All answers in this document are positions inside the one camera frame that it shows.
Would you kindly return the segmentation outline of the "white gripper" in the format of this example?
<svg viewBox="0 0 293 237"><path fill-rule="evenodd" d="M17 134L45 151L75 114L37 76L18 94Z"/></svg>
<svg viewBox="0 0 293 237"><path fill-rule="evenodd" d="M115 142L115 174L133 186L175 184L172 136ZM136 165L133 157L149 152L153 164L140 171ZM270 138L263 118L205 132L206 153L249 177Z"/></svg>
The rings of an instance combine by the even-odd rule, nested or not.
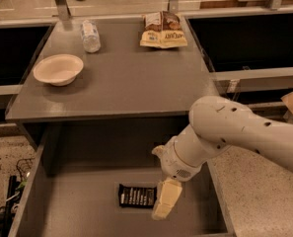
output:
<svg viewBox="0 0 293 237"><path fill-rule="evenodd" d="M205 161L204 151L197 138L173 136L165 146L156 146L152 154L160 158L162 171L170 177L158 184L152 211L154 220L164 220L183 191L181 182L189 181L200 172Z"/></svg>

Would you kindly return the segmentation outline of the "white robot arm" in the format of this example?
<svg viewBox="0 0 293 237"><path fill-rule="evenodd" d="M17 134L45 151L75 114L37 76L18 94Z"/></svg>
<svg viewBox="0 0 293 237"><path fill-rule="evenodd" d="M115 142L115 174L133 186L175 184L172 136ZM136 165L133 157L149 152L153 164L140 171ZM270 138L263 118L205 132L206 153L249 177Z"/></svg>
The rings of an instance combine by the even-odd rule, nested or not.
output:
<svg viewBox="0 0 293 237"><path fill-rule="evenodd" d="M152 150L166 175L158 185L152 211L155 220L168 217L182 193L183 182L230 146L251 150L293 173L293 124L260 117L249 107L219 96L195 101L188 121L180 134Z"/></svg>

